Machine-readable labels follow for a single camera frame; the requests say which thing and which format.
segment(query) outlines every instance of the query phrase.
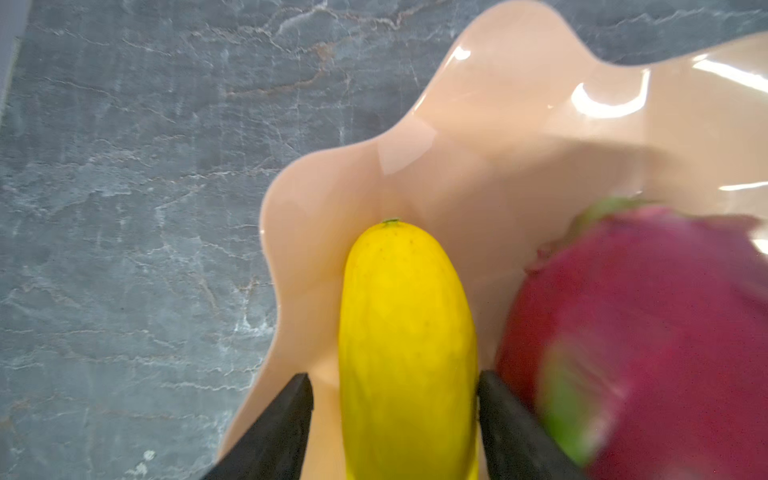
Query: wavy-edged bowl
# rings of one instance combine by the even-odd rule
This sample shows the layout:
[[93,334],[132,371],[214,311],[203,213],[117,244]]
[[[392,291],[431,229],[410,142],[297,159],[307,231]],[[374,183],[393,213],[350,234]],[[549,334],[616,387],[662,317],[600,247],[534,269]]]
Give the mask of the wavy-edged bowl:
[[[691,213],[768,213],[768,35],[637,67],[596,59],[553,9],[516,1],[458,37],[387,132],[293,162],[272,183],[260,233],[278,320],[228,452],[296,372],[315,394],[302,478],[344,478],[336,337],[354,240],[389,217],[451,257],[492,364],[537,245],[610,194]],[[758,232],[768,250],[768,230]]]

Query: pink dragon fruit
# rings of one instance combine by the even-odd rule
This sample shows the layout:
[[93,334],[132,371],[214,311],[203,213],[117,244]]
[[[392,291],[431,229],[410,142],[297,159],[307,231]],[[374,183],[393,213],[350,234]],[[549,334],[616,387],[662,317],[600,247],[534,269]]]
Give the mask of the pink dragon fruit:
[[497,370],[594,480],[768,478],[755,226],[608,199],[531,267]]

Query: stone countertop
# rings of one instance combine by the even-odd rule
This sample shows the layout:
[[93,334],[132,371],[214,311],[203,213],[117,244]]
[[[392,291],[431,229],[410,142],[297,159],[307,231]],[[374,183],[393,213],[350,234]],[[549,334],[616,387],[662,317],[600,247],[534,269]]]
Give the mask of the stone countertop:
[[[392,126],[481,0],[36,0],[0,128],[0,477],[196,478],[275,326],[259,207]],[[760,0],[553,0],[599,57]]]

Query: black tongs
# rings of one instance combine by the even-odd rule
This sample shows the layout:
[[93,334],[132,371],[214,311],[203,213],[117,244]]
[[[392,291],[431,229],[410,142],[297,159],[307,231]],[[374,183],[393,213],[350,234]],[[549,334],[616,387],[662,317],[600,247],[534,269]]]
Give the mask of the black tongs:
[[[480,374],[480,429],[491,480],[587,480],[492,371]],[[298,480],[313,409],[312,384],[286,384],[203,480]]]

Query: yellow fruit skin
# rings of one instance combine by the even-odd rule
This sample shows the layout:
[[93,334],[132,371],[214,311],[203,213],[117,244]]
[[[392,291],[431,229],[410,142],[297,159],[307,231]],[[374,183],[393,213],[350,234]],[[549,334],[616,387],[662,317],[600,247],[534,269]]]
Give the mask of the yellow fruit skin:
[[349,252],[339,374],[348,480],[477,478],[475,325],[424,230],[380,223]]

